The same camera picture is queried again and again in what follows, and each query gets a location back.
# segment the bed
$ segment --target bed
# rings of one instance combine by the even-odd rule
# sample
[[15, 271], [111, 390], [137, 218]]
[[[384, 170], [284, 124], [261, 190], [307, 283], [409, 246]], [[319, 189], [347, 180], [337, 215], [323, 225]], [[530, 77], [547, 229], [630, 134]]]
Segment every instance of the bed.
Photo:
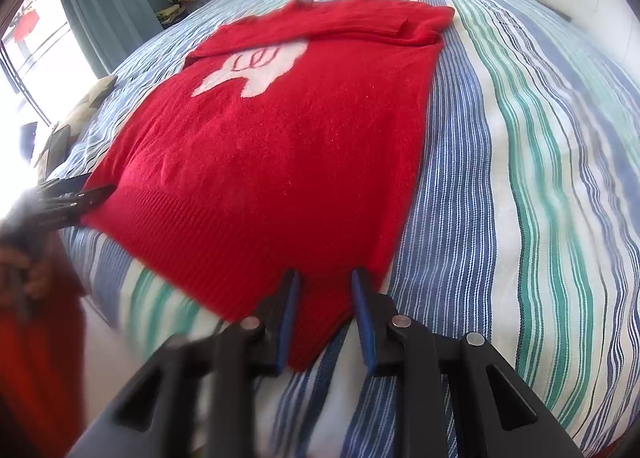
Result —
[[[52, 176], [92, 171], [136, 104], [218, 26], [287, 1], [214, 0], [144, 44]], [[590, 456], [640, 409], [640, 88], [534, 0], [420, 1], [456, 16], [385, 289], [436, 333], [483, 333]], [[172, 333], [223, 329], [115, 240], [84, 228], [61, 237], [96, 306], [142, 356]], [[306, 372], [260, 382], [258, 452], [391, 456], [393, 400], [393, 380], [366, 377], [349, 323]]]

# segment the hand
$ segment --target hand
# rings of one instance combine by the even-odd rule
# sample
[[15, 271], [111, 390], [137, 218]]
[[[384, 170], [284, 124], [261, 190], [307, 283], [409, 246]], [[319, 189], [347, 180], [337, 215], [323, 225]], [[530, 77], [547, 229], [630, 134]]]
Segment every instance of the hand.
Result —
[[32, 262], [28, 256], [14, 247], [0, 246], [0, 309], [7, 308], [14, 303], [14, 292], [8, 282], [5, 265], [10, 264], [21, 271], [27, 272], [27, 282], [24, 291], [32, 299], [43, 299], [49, 291], [52, 280], [52, 263], [49, 253], [52, 239], [47, 240], [44, 256]]

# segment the red fabric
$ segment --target red fabric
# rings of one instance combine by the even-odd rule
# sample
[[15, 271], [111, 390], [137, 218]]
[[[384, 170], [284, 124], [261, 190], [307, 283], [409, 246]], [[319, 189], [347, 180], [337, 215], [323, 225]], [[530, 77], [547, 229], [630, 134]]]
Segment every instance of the red fabric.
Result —
[[84, 315], [73, 282], [57, 281], [37, 315], [0, 314], [0, 394], [42, 458], [82, 434]]
[[31, 10], [20, 17], [18, 24], [15, 25], [14, 28], [14, 41], [17, 43], [24, 41], [27, 36], [33, 32], [33, 29], [36, 27], [39, 20], [40, 17], [35, 10]]
[[598, 454], [594, 454], [591, 458], [609, 458], [613, 454], [613, 451], [616, 450], [617, 445], [618, 442], [615, 441], [614, 443], [600, 451]]
[[[87, 182], [117, 190], [85, 221], [228, 320], [299, 269], [290, 364], [305, 367], [351, 315], [351, 269], [380, 285], [392, 260], [452, 16], [399, 0], [294, 0], [221, 27], [124, 126]], [[252, 73], [294, 50], [256, 93]], [[192, 96], [215, 72], [242, 78]]]

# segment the green stripe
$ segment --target green stripe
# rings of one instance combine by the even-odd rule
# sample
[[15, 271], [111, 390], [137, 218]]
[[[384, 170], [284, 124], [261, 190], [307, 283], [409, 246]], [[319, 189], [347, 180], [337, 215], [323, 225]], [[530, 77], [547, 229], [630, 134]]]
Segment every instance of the green stripe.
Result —
[[[558, 36], [559, 29], [564, 28], [562, 26], [558, 26], [558, 24], [556, 24], [555, 22], [553, 22], [554, 26], [552, 27], [546, 27], [544, 24], [541, 24], [539, 22], [540, 20], [546, 20], [539, 19], [540, 12], [528, 12], [527, 14], [533, 21], [536, 22], [537, 25], [539, 25], [546, 32], [547, 36], [549, 37]], [[578, 66], [574, 66], [574, 69], [576, 70], [576, 72], [580, 72]], [[562, 197], [564, 199], [564, 206], [568, 210], [569, 205], [568, 201], [566, 200], [566, 196], [563, 195]], [[558, 415], [559, 421], [564, 426], [568, 425], [576, 416], [577, 411], [586, 396], [591, 376], [591, 355], [593, 351], [593, 294], [591, 293], [591, 286], [588, 280], [588, 272], [584, 264], [584, 256], [582, 254], [581, 245], [576, 241], [576, 238], [577, 237], [575, 237], [575, 233], [574, 236], [569, 238], [568, 250], [570, 253], [570, 258], [572, 260], [572, 278], [576, 285], [578, 303], [580, 307], [580, 342], [578, 347], [580, 366], [578, 367], [577, 381], [565, 405], [562, 407]]]
[[521, 335], [519, 352], [516, 359], [516, 370], [529, 383], [532, 383], [535, 377], [535, 364], [539, 358], [542, 347], [543, 329], [541, 323], [542, 305], [540, 297], [537, 294], [536, 287], [532, 286], [534, 276], [538, 272], [538, 223], [533, 208], [530, 203], [530, 197], [527, 193], [527, 187], [524, 185], [524, 167], [522, 164], [522, 146], [520, 144], [520, 124], [517, 114], [511, 107], [510, 100], [506, 96], [502, 76], [494, 69], [489, 61], [490, 54], [485, 51], [485, 45], [493, 49], [493, 42], [488, 40], [483, 30], [487, 29], [486, 22], [480, 24], [481, 17], [470, 10], [464, 0], [452, 0], [456, 6], [456, 11], [462, 21], [463, 26], [471, 38], [479, 58], [487, 68], [492, 81], [494, 83], [495, 95], [500, 112], [504, 117], [505, 126], [508, 133], [508, 149], [509, 149], [509, 171], [511, 190], [520, 219], [520, 228], [522, 230], [522, 266], [520, 268], [520, 287], [519, 301], [521, 308]]
[[[607, 109], [607, 119], [615, 127], [616, 133], [625, 145], [626, 152], [632, 156], [636, 172], [640, 174], [640, 144], [631, 114], [637, 106], [633, 98], [618, 93], [625, 90], [618, 79], [610, 73], [602, 54], [591, 46], [588, 40], [581, 37], [581, 32], [575, 27], [559, 23], [551, 14], [551, 10], [540, 8], [539, 3], [533, 0], [530, 2], [508, 0], [508, 2], [536, 21], [581, 78], [584, 87], [594, 97], [594, 104], [599, 108]], [[626, 80], [636, 86], [631, 78], [627, 77]]]
[[148, 268], [143, 268], [136, 280], [136, 285], [131, 294], [131, 302], [129, 304], [129, 322], [127, 324], [127, 338], [136, 347], [142, 348], [142, 343], [137, 339], [140, 320], [140, 311], [146, 300], [149, 286], [154, 280], [155, 275]]
[[156, 349], [160, 322], [164, 317], [164, 307], [166, 306], [168, 299], [171, 297], [172, 292], [173, 288], [166, 282], [163, 282], [160, 285], [160, 291], [158, 292], [158, 296], [151, 307], [151, 313], [149, 314], [149, 320], [146, 326], [146, 356], [151, 355]]
[[193, 323], [200, 311], [198, 303], [191, 300], [186, 295], [183, 296], [178, 307], [178, 314], [175, 318], [174, 333], [183, 333], [189, 335], [193, 330]]
[[[477, 1], [477, 6], [481, 7], [482, 1]], [[476, 25], [478, 24], [478, 21], [481, 22], [479, 31], [482, 34], [483, 38], [490, 38], [489, 40], [492, 40], [495, 44], [495, 47], [491, 43], [488, 44], [488, 49], [493, 54], [493, 58], [491, 58], [490, 56], [486, 55], [484, 47], [479, 44], [478, 37], [476, 35], [473, 35], [472, 37], [476, 49], [479, 50], [482, 61], [485, 63], [486, 67], [492, 74], [494, 84], [497, 80], [500, 79], [499, 72], [502, 71], [502, 73], [507, 76], [511, 91], [514, 94], [515, 99], [520, 104], [520, 109], [522, 110], [522, 115], [524, 116], [525, 121], [525, 131], [527, 134], [527, 139], [529, 141], [529, 155], [532, 157], [534, 165], [536, 190], [539, 195], [540, 204], [542, 205], [546, 218], [548, 219], [550, 234], [550, 242], [548, 247], [548, 264], [550, 274], [548, 278], [551, 286], [552, 298], [554, 301], [557, 353], [554, 372], [550, 377], [545, 400], [549, 408], [553, 408], [558, 402], [559, 396], [561, 395], [565, 382], [568, 378], [570, 342], [568, 322], [568, 295], [566, 292], [566, 284], [562, 276], [562, 256], [560, 251], [560, 242], [562, 237], [561, 222], [559, 221], [558, 211], [556, 211], [553, 205], [551, 199], [552, 196], [555, 197], [555, 199], [559, 202], [559, 212], [562, 214], [562, 217], [566, 218], [566, 241], [569, 246], [569, 260], [572, 273], [584, 273], [585, 268], [582, 251], [579, 243], [577, 242], [574, 226], [572, 223], [569, 202], [566, 195], [562, 191], [561, 152], [546, 117], [546, 112], [543, 105], [543, 95], [536, 94], [534, 92], [534, 88], [532, 88], [527, 82], [527, 75], [529, 75], [529, 73], [524, 72], [523, 67], [520, 65], [519, 59], [510, 56], [510, 49], [503, 44], [504, 38], [501, 37], [499, 33], [494, 33], [494, 30], [498, 29], [497, 26], [495, 26], [495, 23], [489, 22], [486, 19], [485, 15], [482, 14], [482, 12], [474, 11], [471, 6], [466, 4], [466, 1], [464, 2], [464, 4], [462, 4], [462, 7], [466, 10], [467, 14], [474, 14], [474, 21]], [[466, 16], [463, 16], [461, 14], [463, 23], [465, 23], [465, 17]], [[507, 121], [513, 120], [513, 109], [510, 108], [509, 110], [507, 110], [508, 107], [511, 107], [511, 104], [507, 104], [507, 102], [505, 102], [506, 96], [503, 91], [500, 91], [499, 95], [500, 98], [498, 99], [498, 107], [500, 108], [503, 117], [505, 117], [505, 120]], [[523, 99], [523, 96], [528, 97], [527, 100], [530, 102], [530, 105]], [[543, 155], [542, 149], [540, 149], [541, 145], [538, 144], [537, 141], [538, 135], [536, 134], [536, 125], [538, 125], [540, 127], [540, 130], [542, 131], [542, 139], [544, 141], [544, 145], [546, 146], [546, 157], [548, 157], [550, 161], [550, 167], [547, 168], [545, 168], [545, 156]], [[508, 128], [508, 130], [517, 130], [517, 127], [518, 124], [514, 123], [512, 127]], [[546, 171], [550, 171], [552, 182], [550, 189], [547, 188], [548, 186], [545, 183]], [[518, 184], [525, 184], [525, 182], [512, 181], [513, 188], [518, 186]], [[526, 203], [524, 202], [524, 200], [522, 202], [522, 206], [523, 208], [526, 207]], [[536, 281], [532, 281], [530, 285], [537, 288]], [[523, 294], [520, 294], [519, 299], [521, 301], [521, 307], [526, 313], [525, 320], [527, 321], [527, 317], [529, 317], [529, 315], [527, 314], [527, 310], [529, 307], [523, 301]], [[579, 302], [581, 306], [580, 309], [584, 309], [584, 301], [580, 300]], [[542, 310], [542, 305], [538, 305], [538, 308], [539, 311]], [[537, 317], [535, 321], [541, 322], [542, 318]], [[537, 353], [532, 354], [532, 360], [534, 361], [534, 372], [530, 374], [529, 377], [527, 377], [526, 372], [531, 370], [531, 367], [526, 365], [522, 366], [522, 359], [526, 358], [529, 355], [528, 346], [530, 346], [530, 342], [526, 340], [525, 332], [523, 332], [523, 335], [524, 336], [521, 337], [521, 343], [524, 344], [521, 344], [521, 352], [519, 352], [518, 355], [518, 364], [521, 366], [521, 368], [525, 368], [526, 378], [533, 382], [536, 379], [536, 372], [541, 353], [540, 351], [538, 351]]]

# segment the pillow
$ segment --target pillow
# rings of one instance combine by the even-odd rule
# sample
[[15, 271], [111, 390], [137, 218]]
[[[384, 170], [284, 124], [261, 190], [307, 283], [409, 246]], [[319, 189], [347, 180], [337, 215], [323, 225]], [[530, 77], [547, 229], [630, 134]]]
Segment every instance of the pillow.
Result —
[[[47, 139], [44, 148], [32, 164], [38, 175], [38, 183], [42, 183], [49, 176], [49, 173], [66, 159], [69, 149], [76, 143], [76, 141], [78, 141], [78, 138], [89, 126], [89, 123], [94, 117], [95, 112], [100, 107], [100, 104], [104, 102], [104, 99], [111, 94], [111, 91], [113, 91], [113, 88], [116, 85], [116, 80], [116, 75], [108, 75], [98, 80], [89, 92], [80, 99], [80, 102], [74, 106], [71, 112], [63, 118], [63, 120], [53, 124], [49, 139]], [[51, 138], [54, 133], [61, 131], [65, 127], [68, 127], [66, 149], [63, 149], [63, 151], [65, 151], [65, 155], [62, 159], [56, 160], [53, 164], [48, 163]]]

